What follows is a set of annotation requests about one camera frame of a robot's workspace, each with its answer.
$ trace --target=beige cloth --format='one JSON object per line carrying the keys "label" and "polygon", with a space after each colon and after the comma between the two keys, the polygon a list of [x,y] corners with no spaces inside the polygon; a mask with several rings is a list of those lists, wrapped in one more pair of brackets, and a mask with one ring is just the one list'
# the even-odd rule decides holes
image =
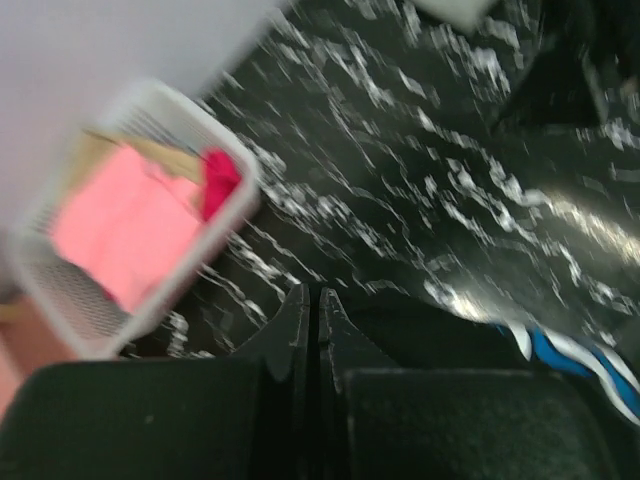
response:
{"label": "beige cloth", "polygon": [[[81,187],[109,154],[123,144],[132,146],[147,160],[162,165],[170,175],[188,178],[200,186],[204,184],[202,160],[197,156],[142,137],[83,130],[71,153],[68,174],[60,186],[59,202],[64,202]],[[201,201],[199,195],[194,199],[194,207],[199,208]]]}

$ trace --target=blue and white striped fabric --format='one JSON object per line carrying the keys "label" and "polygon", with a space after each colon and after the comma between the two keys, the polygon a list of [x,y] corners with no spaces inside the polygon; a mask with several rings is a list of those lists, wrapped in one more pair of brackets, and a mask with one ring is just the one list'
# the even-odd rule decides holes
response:
{"label": "blue and white striped fabric", "polygon": [[[630,422],[640,426],[640,383],[624,360],[608,347],[590,347],[544,328],[528,329],[508,324],[520,353],[548,367],[581,377],[597,378],[613,406]],[[505,325],[500,330],[504,333]]]}

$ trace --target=laundry basket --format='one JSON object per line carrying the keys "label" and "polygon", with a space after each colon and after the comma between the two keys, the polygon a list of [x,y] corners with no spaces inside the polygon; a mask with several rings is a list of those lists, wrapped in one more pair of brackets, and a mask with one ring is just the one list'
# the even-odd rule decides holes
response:
{"label": "laundry basket", "polygon": [[113,358],[132,339],[151,332],[195,279],[203,262],[226,244],[259,203],[255,156],[227,128],[184,95],[157,81],[144,81],[97,123],[107,131],[147,137],[195,153],[219,147],[234,160],[242,181],[189,252],[133,314],[120,310],[81,269],[60,258],[47,235],[55,218],[64,169],[13,231],[9,248],[20,286],[51,322],[57,336],[82,359]]}

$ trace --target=pink cloth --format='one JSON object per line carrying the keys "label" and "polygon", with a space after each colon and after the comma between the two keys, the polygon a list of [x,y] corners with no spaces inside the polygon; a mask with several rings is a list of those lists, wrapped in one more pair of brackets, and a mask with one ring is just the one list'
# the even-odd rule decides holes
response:
{"label": "pink cloth", "polygon": [[205,178],[202,218],[208,221],[238,186],[242,177],[232,158],[222,150],[207,150],[202,158]]}
{"label": "pink cloth", "polygon": [[190,205],[198,190],[122,147],[61,209],[50,235],[63,258],[133,312],[202,226]]}

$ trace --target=white object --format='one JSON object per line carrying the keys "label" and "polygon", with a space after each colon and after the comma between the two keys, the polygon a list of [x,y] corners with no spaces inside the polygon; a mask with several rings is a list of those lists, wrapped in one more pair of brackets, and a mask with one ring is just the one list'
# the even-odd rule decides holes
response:
{"label": "white object", "polygon": [[451,24],[466,35],[471,35],[478,24],[498,0],[412,0],[420,9],[434,18]]}
{"label": "white object", "polygon": [[175,270],[129,315],[83,271],[56,255],[47,232],[65,172],[60,167],[52,172],[51,185],[11,235],[10,260],[20,286],[42,309],[57,336],[82,359],[113,358],[129,341],[155,329],[201,264],[224,248],[229,233],[244,224],[260,198],[255,156],[198,105],[160,82],[136,85],[97,126],[197,153],[219,147],[233,158],[242,181]]}

